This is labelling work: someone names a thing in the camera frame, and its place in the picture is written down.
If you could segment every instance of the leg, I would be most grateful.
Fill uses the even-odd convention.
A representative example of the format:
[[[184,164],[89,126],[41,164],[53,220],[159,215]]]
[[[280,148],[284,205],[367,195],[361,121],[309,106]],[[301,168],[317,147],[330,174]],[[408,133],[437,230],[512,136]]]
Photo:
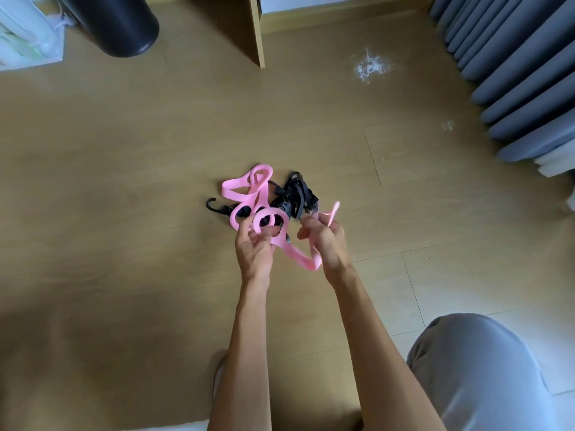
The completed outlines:
[[[435,319],[409,351],[407,364],[448,431],[559,431],[535,357],[487,316]]]

